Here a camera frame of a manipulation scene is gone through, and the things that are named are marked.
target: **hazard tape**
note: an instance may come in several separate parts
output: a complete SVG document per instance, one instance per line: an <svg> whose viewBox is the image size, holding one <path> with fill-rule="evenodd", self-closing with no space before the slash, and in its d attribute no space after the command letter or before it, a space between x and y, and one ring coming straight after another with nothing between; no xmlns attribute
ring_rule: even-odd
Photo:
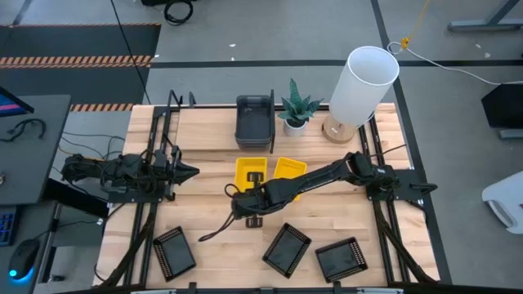
<svg viewBox="0 0 523 294"><path fill-rule="evenodd" d="M134 56L136 66L150 67L153 56ZM91 68L134 66L131 56L24 56L0 58L0 69Z"/></svg>
<svg viewBox="0 0 523 294"><path fill-rule="evenodd" d="M71 112L130 111L133 103L98 103L71 105Z"/></svg>
<svg viewBox="0 0 523 294"><path fill-rule="evenodd" d="M94 65L0 65L0 69L89 69L133 67L134 64L94 64ZM150 64L136 64L137 67L150 68Z"/></svg>

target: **gray plastic container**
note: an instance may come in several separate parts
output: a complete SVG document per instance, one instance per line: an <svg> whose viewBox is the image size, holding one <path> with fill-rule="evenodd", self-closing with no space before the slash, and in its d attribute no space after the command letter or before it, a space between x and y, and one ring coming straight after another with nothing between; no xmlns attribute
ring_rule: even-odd
<svg viewBox="0 0 523 294"><path fill-rule="evenodd" d="M267 150L275 140L274 90L267 95L241 95L236 98L236 143L242 150Z"/></svg>

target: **white chair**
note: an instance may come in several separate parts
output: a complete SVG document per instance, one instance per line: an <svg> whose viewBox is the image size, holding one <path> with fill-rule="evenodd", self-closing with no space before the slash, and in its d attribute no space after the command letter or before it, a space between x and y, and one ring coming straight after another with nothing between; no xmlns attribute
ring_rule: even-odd
<svg viewBox="0 0 523 294"><path fill-rule="evenodd" d="M481 194L513 234L523 234L523 171L492 184Z"/></svg>

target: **gray floor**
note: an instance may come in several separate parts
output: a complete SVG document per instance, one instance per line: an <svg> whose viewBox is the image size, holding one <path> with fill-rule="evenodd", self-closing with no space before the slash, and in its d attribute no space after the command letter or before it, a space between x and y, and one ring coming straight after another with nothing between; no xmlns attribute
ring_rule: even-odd
<svg viewBox="0 0 523 294"><path fill-rule="evenodd" d="M163 22L162 7L143 7L140 1L114 0L123 23ZM502 0L433 1L413 37L411 49L434 60L516 60L523 53L523 32L448 33L451 20L481 19ZM409 34L422 0L379 0L392 40ZM0 23L15 19L22 1L0 2ZM520 3L509 15L523 17ZM22 24L114 24L107 0L33 0ZM198 0L194 16L180 27L163 25L154 62L235 60L342 60L359 46L380 46L373 9L365 0ZM399 60L413 60L408 53ZM341 72L339 67L256 67L219 69L152 69L147 91L153 103L163 103L168 91L192 91L202 103L233 103L241 94L276 97L288 94L294 78L302 93L329 100ZM521 67L467 68L495 81L522 80ZM493 89L473 78L436 68L402 68L400 80L433 194L450 273L456 284L523 288L523 237L509 234L481 202L488 185L523 170L523 142L500 141L486 123L481 98ZM392 91L385 101L395 101ZM129 113L71 114L66 126L78 133L123 136ZM107 139L85 140L102 153ZM62 144L71 152L88 150ZM121 148L115 143L114 149ZM57 156L60 167L65 155ZM68 218L81 215L72 212ZM87 234L100 242L95 226ZM75 236L61 232L60 239ZM86 288L96 262L97 244L69 248L58 254L53 274L68 273L60 286L40 287L37 293ZM69 263L70 254L91 256Z"/></svg>

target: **green plant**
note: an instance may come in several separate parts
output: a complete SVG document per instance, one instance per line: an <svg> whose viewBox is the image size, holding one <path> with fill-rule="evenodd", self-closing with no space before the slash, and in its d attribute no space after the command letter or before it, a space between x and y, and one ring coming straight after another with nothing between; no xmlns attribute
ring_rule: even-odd
<svg viewBox="0 0 523 294"><path fill-rule="evenodd" d="M289 87L291 97L290 99L281 98L285 111L278 114L278 117L285 120L291 120L295 123L308 122L309 118L313 118L312 114L318 110L323 99L310 102L310 95L305 99L302 99L300 93L297 91L296 82L294 82L293 79L291 79Z"/></svg>

